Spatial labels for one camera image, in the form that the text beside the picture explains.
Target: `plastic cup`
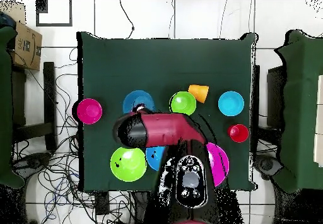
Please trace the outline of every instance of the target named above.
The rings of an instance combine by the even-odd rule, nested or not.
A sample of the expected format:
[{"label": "plastic cup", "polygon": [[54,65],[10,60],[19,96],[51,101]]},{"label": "plastic cup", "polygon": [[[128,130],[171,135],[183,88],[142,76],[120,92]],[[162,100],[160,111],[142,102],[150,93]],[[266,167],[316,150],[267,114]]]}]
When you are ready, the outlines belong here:
[{"label": "plastic cup", "polygon": [[143,104],[149,110],[155,111],[155,103],[151,95],[143,90],[134,90],[130,92],[124,99],[122,104],[123,113],[130,113],[133,108],[139,104]]},{"label": "plastic cup", "polygon": [[134,182],[140,179],[147,168],[146,158],[139,148],[118,148],[110,160],[112,173],[124,182]]},{"label": "plastic cup", "polygon": [[208,96],[209,86],[190,85],[189,93],[192,94],[198,102],[204,103]]},{"label": "plastic cup", "polygon": [[249,137],[249,130],[245,125],[232,125],[228,128],[228,135],[232,141],[243,143]]},{"label": "plastic cup", "polygon": [[224,181],[229,173],[229,159],[223,149],[214,143],[208,143],[206,148],[209,152],[209,158],[212,158],[210,164],[214,186],[216,187]]},{"label": "plastic cup", "polygon": [[146,159],[153,170],[158,171],[164,150],[164,146],[148,147],[146,149]]},{"label": "plastic cup", "polygon": [[78,104],[76,114],[84,124],[94,124],[101,118],[102,108],[98,101],[86,98]]},{"label": "plastic cup", "polygon": [[236,116],[244,109],[244,98],[235,91],[227,91],[219,98],[218,106],[222,114]]},{"label": "plastic cup", "polygon": [[196,99],[187,91],[175,93],[169,102],[171,112],[191,115],[196,109]]}]

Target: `table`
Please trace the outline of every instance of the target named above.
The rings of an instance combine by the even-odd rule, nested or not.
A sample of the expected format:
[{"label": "table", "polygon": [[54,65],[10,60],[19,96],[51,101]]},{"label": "table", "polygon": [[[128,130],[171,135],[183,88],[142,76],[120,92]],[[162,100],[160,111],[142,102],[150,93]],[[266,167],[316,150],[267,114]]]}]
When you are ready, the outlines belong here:
[{"label": "table", "polygon": [[323,189],[323,168],[314,162],[314,135],[319,75],[323,74],[323,40],[291,30],[281,56],[287,82],[283,87],[285,125],[281,132],[279,160],[284,168],[274,181],[285,192]]},{"label": "table", "polygon": [[[232,124],[249,126],[251,52],[256,40],[253,33],[241,40],[105,40],[85,32],[77,33],[79,101],[98,100],[102,118],[94,125],[79,124],[80,188],[83,191],[150,191],[157,172],[147,167],[142,178],[123,182],[111,172],[110,157],[120,147],[112,137],[112,127],[122,115],[124,97],[133,90],[147,91],[156,108],[169,112],[170,97],[187,91],[190,84],[208,85],[205,103],[197,103],[192,118],[203,128],[210,141],[211,132],[199,117],[213,128],[218,145],[229,157],[228,184],[231,189],[251,191],[249,181],[250,139],[234,143],[226,131]],[[228,90],[239,92],[245,108],[236,117],[225,117],[218,109],[220,95]]]}]

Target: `white floor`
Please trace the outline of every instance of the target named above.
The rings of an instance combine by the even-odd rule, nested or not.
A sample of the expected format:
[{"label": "white floor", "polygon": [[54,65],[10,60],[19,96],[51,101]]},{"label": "white floor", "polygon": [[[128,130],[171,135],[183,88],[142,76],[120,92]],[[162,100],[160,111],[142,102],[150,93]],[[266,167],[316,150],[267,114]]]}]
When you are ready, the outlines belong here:
[{"label": "white floor", "polygon": [[[26,6],[27,25],[43,35],[42,63],[54,61],[57,67],[72,64],[73,61],[69,59],[69,54],[77,46],[77,31],[90,32],[102,38],[127,38],[131,32],[131,24],[122,11],[119,0],[73,0],[72,27],[36,27],[35,0],[17,1]],[[169,36],[170,38],[221,37],[237,39],[247,32],[257,33],[259,39],[256,64],[261,67],[259,112],[262,115],[266,115],[267,112],[267,71],[281,65],[281,60],[273,49],[283,45],[285,33],[288,30],[301,29],[312,36],[318,36],[323,32],[323,11],[317,3],[317,0],[175,0],[173,3],[175,16],[173,16],[172,0],[122,0],[122,5],[135,27],[131,38],[165,38]],[[48,4],[49,12],[48,14],[40,14],[40,23],[68,23],[68,0],[49,0]],[[77,50],[74,49],[71,59],[75,60],[76,55]],[[56,76],[66,73],[77,74],[77,65],[56,68]],[[33,72],[33,74],[42,83],[42,71]],[[70,94],[71,103],[74,103],[78,98],[76,79],[76,76],[63,76],[58,80],[58,85]],[[62,98],[57,96],[57,101],[59,102],[57,106],[63,113]],[[43,108],[42,89],[29,74],[26,83],[27,124],[42,122],[44,119]],[[68,114],[71,114],[71,107],[68,109]],[[266,125],[266,118],[260,117],[259,120],[261,125]],[[61,126],[62,123],[61,116],[57,114],[57,125]],[[69,134],[74,134],[75,131],[71,128]],[[66,138],[67,135],[67,131],[63,130],[59,141]],[[37,138],[30,141],[30,146],[24,153],[44,150],[44,139]],[[65,151],[68,151],[67,144],[59,149],[61,153]],[[76,168],[78,168],[77,164],[75,160],[73,165]],[[49,175],[52,179],[59,177],[57,174]],[[35,218],[39,222],[46,216],[44,206],[46,194],[49,189],[53,190],[45,176],[41,174],[40,181],[48,189],[43,187],[38,182],[37,175],[34,175],[28,185],[26,197],[29,217]],[[263,181],[256,171],[253,173],[253,180],[258,184],[256,191],[238,192],[238,201],[245,224],[271,224],[274,214],[273,187],[270,182]],[[47,197],[46,203],[50,200],[51,195]],[[64,200],[62,200],[60,206],[53,212],[55,215],[59,214],[60,217],[48,220],[46,224],[61,224],[61,219],[68,214],[70,209],[70,205],[64,204]],[[64,224],[94,223],[88,218],[85,210],[80,207],[73,209],[70,220],[66,220]]]}]

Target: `orange cup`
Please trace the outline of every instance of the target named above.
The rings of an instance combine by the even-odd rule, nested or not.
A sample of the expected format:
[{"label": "orange cup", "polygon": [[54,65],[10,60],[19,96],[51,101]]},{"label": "orange cup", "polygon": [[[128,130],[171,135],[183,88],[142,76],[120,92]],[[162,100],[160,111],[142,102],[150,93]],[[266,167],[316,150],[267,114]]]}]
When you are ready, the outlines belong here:
[{"label": "orange cup", "polygon": [[209,86],[190,85],[189,93],[192,94],[198,102],[204,103],[208,96]]}]

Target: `cardboard box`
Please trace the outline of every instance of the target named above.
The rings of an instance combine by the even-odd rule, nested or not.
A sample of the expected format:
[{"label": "cardboard box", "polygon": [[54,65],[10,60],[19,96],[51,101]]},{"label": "cardboard box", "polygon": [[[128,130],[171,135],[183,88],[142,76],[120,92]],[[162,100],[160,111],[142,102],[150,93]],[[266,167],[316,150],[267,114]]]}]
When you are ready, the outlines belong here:
[{"label": "cardboard box", "polygon": [[24,4],[14,1],[1,1],[0,11],[12,17],[14,21],[26,25],[26,11]]},{"label": "cardboard box", "polygon": [[19,22],[17,22],[16,31],[18,34],[15,40],[15,52],[11,53],[13,64],[39,71],[42,35]]}]

